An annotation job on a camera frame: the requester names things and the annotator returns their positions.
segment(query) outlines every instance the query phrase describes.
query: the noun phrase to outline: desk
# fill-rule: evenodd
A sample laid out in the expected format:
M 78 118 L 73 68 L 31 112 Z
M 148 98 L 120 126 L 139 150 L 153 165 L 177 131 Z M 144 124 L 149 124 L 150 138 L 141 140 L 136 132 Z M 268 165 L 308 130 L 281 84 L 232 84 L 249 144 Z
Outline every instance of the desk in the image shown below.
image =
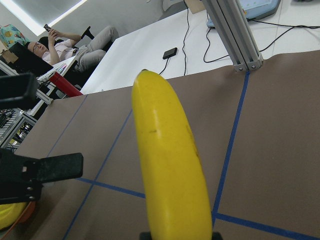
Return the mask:
M 319 26 L 319 13 L 319 1 L 283 0 L 274 15 L 262 20 L 276 24 Z M 189 12 L 190 30 L 185 40 L 187 75 L 232 65 L 229 58 L 213 63 L 203 62 L 203 56 L 208 47 L 206 22 L 206 11 L 196 14 Z M 257 22 L 250 22 L 249 25 L 259 49 L 264 49 L 288 29 Z M 160 73 L 166 64 L 166 60 L 162 59 L 164 52 L 175 47 L 178 48 L 178 53 L 169 60 L 162 76 L 166 79 L 182 76 L 185 70 L 185 56 L 182 47 L 187 27 L 187 10 L 184 10 L 118 38 L 81 92 L 89 94 L 132 86 L 134 79 L 142 69 Z M 206 56 L 207 61 L 228 54 L 219 35 L 214 30 L 210 31 L 208 37 L 211 47 Z M 320 29 L 293 29 L 264 51 L 262 56 L 268 59 L 280 53 L 298 53 L 317 49 L 320 49 Z
M 320 51 L 280 54 L 248 78 L 225 66 L 169 80 L 224 240 L 320 238 L 319 60 Z M 5 240 L 137 240 L 149 230 L 131 90 L 47 107 L 16 153 L 81 152 L 83 176 L 44 187 L 33 217 Z

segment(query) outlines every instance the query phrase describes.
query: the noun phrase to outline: smartphone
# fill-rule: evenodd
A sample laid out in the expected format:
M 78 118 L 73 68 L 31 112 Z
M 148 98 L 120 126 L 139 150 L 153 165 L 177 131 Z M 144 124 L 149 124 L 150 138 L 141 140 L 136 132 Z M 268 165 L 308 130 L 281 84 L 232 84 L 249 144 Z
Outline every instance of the smartphone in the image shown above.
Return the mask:
M 176 55 L 177 54 L 177 50 L 178 48 L 172 48 L 168 51 L 165 51 L 164 54 L 163 54 L 163 57 L 162 59 L 168 59 L 168 58 L 171 58 L 172 56 Z
M 43 27 L 44 27 L 44 29 L 45 29 L 47 32 L 49 32 L 50 29 L 51 29 L 51 27 L 49 27 L 48 24 L 44 25 Z

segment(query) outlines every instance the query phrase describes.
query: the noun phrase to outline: monitor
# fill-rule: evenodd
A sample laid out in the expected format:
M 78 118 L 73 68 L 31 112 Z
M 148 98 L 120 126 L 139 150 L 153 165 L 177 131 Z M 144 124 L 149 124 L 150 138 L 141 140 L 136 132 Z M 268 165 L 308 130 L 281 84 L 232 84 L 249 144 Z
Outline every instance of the monitor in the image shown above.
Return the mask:
M 12 65 L 19 73 L 33 73 L 39 77 L 54 68 L 18 42 L 10 47 L 9 51 L 18 57 Z

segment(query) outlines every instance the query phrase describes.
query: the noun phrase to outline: blue tape line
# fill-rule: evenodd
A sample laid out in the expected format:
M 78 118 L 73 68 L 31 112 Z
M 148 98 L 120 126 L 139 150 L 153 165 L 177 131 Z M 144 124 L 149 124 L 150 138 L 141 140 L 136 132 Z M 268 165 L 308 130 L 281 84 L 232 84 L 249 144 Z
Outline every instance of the blue tape line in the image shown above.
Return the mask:
M 49 151 L 48 155 L 46 157 L 49 157 L 50 153 L 53 151 L 53 149 L 56 147 L 57 143 L 60 141 L 60 138 L 62 137 L 62 135 L 65 133 L 66 129 L 69 127 L 70 123 L 73 121 L 73 119 L 75 118 L 75 116 L 77 115 L 79 109 L 82 107 L 82 105 L 84 104 L 84 102 L 86 101 L 88 95 L 85 96 L 85 98 L 83 99 L 82 103 L 80 104 L 80 106 L 78 107 L 78 109 L 75 111 L 75 113 L 73 114 L 72 118 L 70 119 L 70 121 L 68 122 L 68 124 L 65 126 L 64 130 L 62 131 L 62 133 L 60 134 L 60 136 L 58 137 L 58 139 L 55 141 L 53 147 L 51 148 L 51 150 Z
M 308 236 L 308 235 L 305 235 L 305 234 L 302 234 L 302 233 L 289 231 L 289 230 L 284 230 L 284 229 L 281 229 L 281 228 L 278 228 L 278 227 L 264 225 L 264 224 L 261 224 L 261 223 L 257 223 L 257 222 L 253 222 L 253 221 L 249 221 L 249 220 L 244 220 L 244 219 L 237 218 L 237 217 L 234 217 L 234 216 L 224 215 L 224 214 L 221 214 L 221 213 L 217 213 L 215 217 L 217 219 L 220 219 L 220 220 L 223 220 L 223 221 L 226 221 L 226 222 L 229 222 L 229 223 L 238 224 L 238 225 L 245 226 L 245 227 L 248 227 L 248 228 L 264 231 L 264 232 L 271 233 L 271 234 L 280 235 L 280 236 L 291 238 L 291 239 L 297 239 L 297 240 L 320 240 L 320 238 L 318 238 L 318 237 Z
M 234 145 L 234 140 L 235 140 L 235 136 L 236 136 L 236 132 L 237 132 L 237 127 L 238 127 L 238 123 L 239 123 L 239 119 L 240 119 L 242 106 L 243 106 L 243 103 L 244 103 L 244 100 L 245 100 L 245 95 L 246 95 L 248 82 L 249 82 L 249 76 L 250 76 L 250 72 L 247 71 L 246 74 L 245 74 L 242 93 L 241 93 L 241 96 L 240 96 L 238 108 L 236 110 L 236 114 L 235 114 L 235 118 L 234 118 L 234 122 L 233 122 L 233 127 L 232 127 L 232 131 L 231 131 L 231 136 L 230 136 L 230 139 L 229 139 L 229 144 L 228 144 L 228 147 L 227 147 L 227 150 L 226 150 L 226 154 L 225 154 L 225 158 L 224 158 L 224 164 L 223 164 L 223 167 L 222 167 L 222 172 L 221 172 L 221 177 L 220 177 L 220 181 L 219 181 L 218 190 L 217 190 L 217 193 L 216 193 L 216 196 L 215 196 L 213 210 L 211 212 L 212 225 L 213 226 L 215 225 L 215 222 L 216 222 L 216 215 L 218 213 L 220 200 L 221 200 L 221 196 L 222 196 L 222 191 L 224 189 L 224 184 L 225 184 L 225 181 L 226 181 L 226 176 L 227 176 L 230 156 L 231 156 L 231 152 L 232 152 L 232 147 Z
M 125 189 L 125 188 L 122 188 L 122 187 L 109 185 L 109 184 L 106 184 L 106 183 L 103 183 L 103 182 L 99 182 L 99 181 L 93 181 L 93 180 L 90 180 L 90 179 L 87 179 L 87 178 L 83 178 L 83 177 L 76 178 L 76 179 L 79 180 L 79 181 L 82 181 L 84 183 L 93 184 L 93 185 L 96 185 L 96 186 L 99 186 L 99 187 L 102 187 L 102 188 L 114 190 L 114 191 L 121 192 L 121 193 L 124 193 L 124 194 L 129 194 L 129 195 L 132 195 L 132 196 L 135 196 L 135 197 L 139 197 L 139 198 L 142 198 L 142 199 L 146 198 L 145 194 L 141 193 L 141 192 L 132 191 L 132 190 Z
M 129 117 L 130 117 L 131 113 L 132 113 L 132 109 L 131 109 L 131 111 L 129 112 L 128 116 L 126 117 L 126 119 L 125 119 L 124 123 L 122 124 L 122 127 L 121 127 L 121 129 L 120 129 L 120 131 L 119 131 L 118 135 L 115 137 L 115 139 L 114 139 L 114 141 L 113 141 L 113 144 L 112 144 L 112 146 L 111 146 L 111 148 L 110 148 L 110 150 L 109 150 L 108 154 L 107 154 L 107 155 L 106 155 L 106 157 L 104 158 L 104 161 L 103 161 L 103 163 L 102 163 L 102 166 L 100 167 L 100 169 L 99 169 L 98 173 L 96 174 L 96 176 L 95 176 L 95 178 L 94 178 L 94 182 L 98 179 L 98 177 L 99 177 L 99 175 L 100 175 L 100 173 L 101 173 L 101 171 L 102 171 L 103 167 L 105 166 L 105 164 L 106 164 L 106 162 L 107 162 L 107 160 L 108 160 L 108 158 L 109 158 L 109 156 L 110 156 L 111 152 L 113 151 L 113 149 L 114 149 L 114 147 L 115 147 L 115 145 L 116 145 L 116 143 L 117 143 L 117 141 L 118 141 L 118 139 L 119 139 L 119 136 L 121 135 L 121 133 L 122 133 L 123 129 L 125 128 L 125 126 L 126 126 L 126 124 L 127 124 L 127 122 L 128 122 L 128 119 L 129 119 Z M 82 207 L 83 207 L 83 206 L 84 206 L 84 204 L 86 203 L 86 201 L 87 201 L 87 199 L 88 199 L 88 196 L 89 196 L 89 194 L 91 193 L 91 191 L 92 191 L 93 187 L 94 187 L 94 184 L 92 183 L 92 184 L 91 184 L 91 186 L 90 186 L 90 188 L 89 188 L 89 190 L 88 190 L 88 192 L 86 193 L 86 195 L 85 195 L 85 197 L 84 197 L 84 199 L 83 199 L 83 201 L 82 201 L 81 205 L 80 205 L 80 206 L 79 206 L 79 208 L 77 209 L 77 211 L 76 211 L 76 213 L 75 213 L 75 215 L 74 215 L 74 217 L 73 217 L 73 219 L 72 219 L 72 221 L 71 221 L 71 223 L 70 223 L 69 227 L 67 228 L 67 230 L 66 230 L 66 232 L 65 232 L 65 234 L 64 234 L 64 236 L 63 236 L 63 239 L 62 239 L 62 240 L 65 240 L 65 239 L 67 238 L 67 236 L 68 236 L 68 234 L 69 234 L 69 232 L 70 232 L 71 228 L 72 228 L 72 227 L 73 227 L 73 225 L 75 224 L 75 221 L 76 221 L 76 219 L 77 219 L 77 217 L 78 217 L 78 215 L 79 215 L 79 213 L 80 213 L 80 211 L 81 211 Z

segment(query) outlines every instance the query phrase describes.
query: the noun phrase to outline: gray pants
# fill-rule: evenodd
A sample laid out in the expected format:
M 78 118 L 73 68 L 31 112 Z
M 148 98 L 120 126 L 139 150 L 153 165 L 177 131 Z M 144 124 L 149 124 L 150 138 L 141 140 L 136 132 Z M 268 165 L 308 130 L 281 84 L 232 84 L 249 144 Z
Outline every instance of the gray pants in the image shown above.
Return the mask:
M 78 63 L 74 69 L 82 73 L 97 66 L 106 54 L 102 49 L 109 41 L 114 42 L 118 37 L 117 30 L 112 26 L 107 26 L 88 45 L 83 45 L 79 48 L 75 54 L 75 59 Z

